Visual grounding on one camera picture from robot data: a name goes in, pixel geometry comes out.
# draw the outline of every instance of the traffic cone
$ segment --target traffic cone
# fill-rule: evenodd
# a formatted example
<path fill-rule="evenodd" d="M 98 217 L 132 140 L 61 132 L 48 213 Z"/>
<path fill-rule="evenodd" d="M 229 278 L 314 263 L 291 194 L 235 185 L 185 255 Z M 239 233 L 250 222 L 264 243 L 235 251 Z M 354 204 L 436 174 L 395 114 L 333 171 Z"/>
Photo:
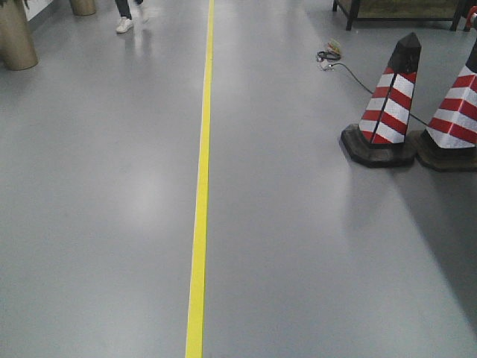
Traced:
<path fill-rule="evenodd" d="M 365 166 L 411 164 L 415 148 L 405 141 L 421 45 L 410 33 L 396 45 L 359 125 L 341 132 L 351 158 Z"/>
<path fill-rule="evenodd" d="M 424 166 L 477 171 L 477 43 L 427 129 L 409 134 Z"/>

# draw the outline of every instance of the pants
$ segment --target pants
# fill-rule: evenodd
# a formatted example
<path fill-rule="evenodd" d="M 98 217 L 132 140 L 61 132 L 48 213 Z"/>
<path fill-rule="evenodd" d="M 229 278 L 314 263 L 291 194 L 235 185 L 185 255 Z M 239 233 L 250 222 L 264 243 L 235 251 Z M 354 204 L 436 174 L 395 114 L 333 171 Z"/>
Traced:
<path fill-rule="evenodd" d="M 118 7 L 119 14 L 121 17 L 127 17 L 129 20 L 133 19 L 131 16 L 131 12 L 129 10 L 129 4 L 127 3 L 127 0 L 115 0 L 116 1 L 116 6 Z M 143 0 L 134 0 L 134 2 L 137 5 L 142 4 Z"/>

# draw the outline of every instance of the person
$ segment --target person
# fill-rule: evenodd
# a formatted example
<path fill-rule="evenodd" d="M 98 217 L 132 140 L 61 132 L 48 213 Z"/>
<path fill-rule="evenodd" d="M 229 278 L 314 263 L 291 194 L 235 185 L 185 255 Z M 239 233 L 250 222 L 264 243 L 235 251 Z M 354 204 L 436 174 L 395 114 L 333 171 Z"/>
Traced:
<path fill-rule="evenodd" d="M 118 26 L 116 27 L 116 32 L 118 34 L 123 34 L 127 32 L 130 28 L 134 26 L 133 17 L 129 9 L 129 4 L 127 0 L 115 0 L 116 6 L 118 7 L 119 15 L 121 19 L 119 20 Z M 136 3 L 139 14 L 141 15 L 142 22 L 147 22 L 149 20 L 148 9 L 144 4 L 144 0 L 134 0 Z"/>

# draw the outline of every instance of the black cable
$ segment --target black cable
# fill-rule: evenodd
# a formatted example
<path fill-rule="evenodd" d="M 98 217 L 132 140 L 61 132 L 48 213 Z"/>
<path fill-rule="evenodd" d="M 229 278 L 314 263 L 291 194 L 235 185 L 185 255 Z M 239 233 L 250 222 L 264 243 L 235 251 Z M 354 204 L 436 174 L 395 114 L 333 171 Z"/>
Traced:
<path fill-rule="evenodd" d="M 373 94 L 373 91 L 371 91 L 369 88 L 367 88 L 367 87 L 355 76 L 355 74 L 353 73 L 353 71 L 351 71 L 351 70 L 348 68 L 348 66 L 346 66 L 344 63 L 339 63 L 339 62 L 338 62 L 338 63 L 331 63 L 331 64 L 328 65 L 328 67 L 329 67 L 330 69 L 332 69 L 333 67 L 338 66 L 338 65 L 339 65 L 339 66 L 343 66 L 345 69 L 347 69 L 348 72 L 352 75 L 352 77 L 356 80 L 356 82 L 358 82 L 359 84 L 361 84 L 361 86 L 362 86 L 365 90 L 367 90 L 371 95 Z M 420 122 L 420 123 L 422 123 L 423 125 L 425 125 L 426 127 L 428 127 L 427 123 L 425 123 L 423 120 L 417 118 L 417 117 L 416 117 L 414 114 L 412 114 L 411 112 L 409 112 L 409 115 L 410 115 L 412 118 L 416 119 L 418 122 Z"/>
<path fill-rule="evenodd" d="M 323 62 L 324 60 L 338 61 L 340 59 L 341 59 L 341 55 L 332 51 L 320 51 L 316 54 L 317 62 Z"/>

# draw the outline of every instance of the black cone tip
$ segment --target black cone tip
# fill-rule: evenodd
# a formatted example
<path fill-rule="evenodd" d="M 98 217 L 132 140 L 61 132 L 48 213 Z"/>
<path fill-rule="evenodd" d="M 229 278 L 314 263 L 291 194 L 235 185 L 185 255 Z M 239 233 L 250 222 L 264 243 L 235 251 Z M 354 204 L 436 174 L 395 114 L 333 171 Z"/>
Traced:
<path fill-rule="evenodd" d="M 470 52 L 469 60 L 467 60 L 465 66 L 467 66 L 470 71 L 474 73 L 477 72 L 477 41 L 472 48 L 472 52 Z"/>
<path fill-rule="evenodd" d="M 421 45 L 414 32 L 403 37 L 396 44 L 388 67 L 391 67 L 397 73 L 413 73 L 417 72 L 419 66 Z"/>

